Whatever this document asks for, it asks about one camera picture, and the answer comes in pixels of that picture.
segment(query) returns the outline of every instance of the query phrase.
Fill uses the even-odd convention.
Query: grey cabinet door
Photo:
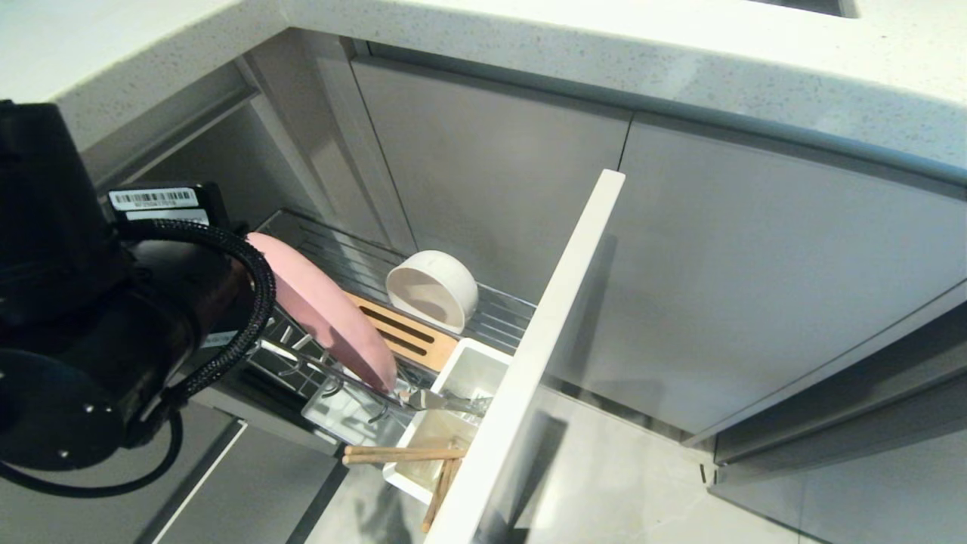
[[[419,249],[536,302],[631,113],[382,59],[353,69]]]
[[[656,123],[632,123],[606,281],[562,378],[708,432],[856,362],[840,355],[967,277],[962,190]]]

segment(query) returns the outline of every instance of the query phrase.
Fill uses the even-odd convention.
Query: wooden cutting board
[[[346,293],[386,341],[390,351],[439,373],[457,339],[375,302]]]

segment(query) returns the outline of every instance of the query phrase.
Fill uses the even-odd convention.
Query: black cable
[[[171,423],[171,441],[168,444],[168,451],[164,455],[164,459],[161,460],[161,463],[154,470],[136,480],[114,486],[75,487],[43,481],[40,478],[25,474],[5,463],[0,463],[0,477],[33,491],[72,499],[101,499],[130,493],[160,478],[168,472],[168,469],[178,459],[178,453],[181,452],[182,440],[184,438],[181,414],[177,411],[172,413],[168,421]]]
[[[128,432],[126,446],[147,443],[155,435],[168,414],[181,409],[191,395],[219,380],[241,361],[262,336],[265,325],[276,304],[276,278],[261,253],[243,238],[228,230],[199,223],[167,219],[132,221],[119,226],[121,236],[128,240],[168,240],[206,246],[234,257],[251,275],[254,293],[249,322],[221,348],[219,353],[195,369],[178,384],[161,393],[161,402],[143,422]]]

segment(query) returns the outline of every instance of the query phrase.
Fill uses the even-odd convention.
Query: pink plate
[[[342,289],[284,242],[259,232],[248,239],[275,273],[278,304],[356,376],[380,391],[393,391],[393,353]]]

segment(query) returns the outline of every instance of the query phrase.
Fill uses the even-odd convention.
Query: floor
[[[715,476],[710,453],[549,389],[539,401],[562,433],[512,542],[815,542],[709,495],[705,488]],[[377,468],[352,468],[307,543],[419,543],[424,512],[386,484]]]

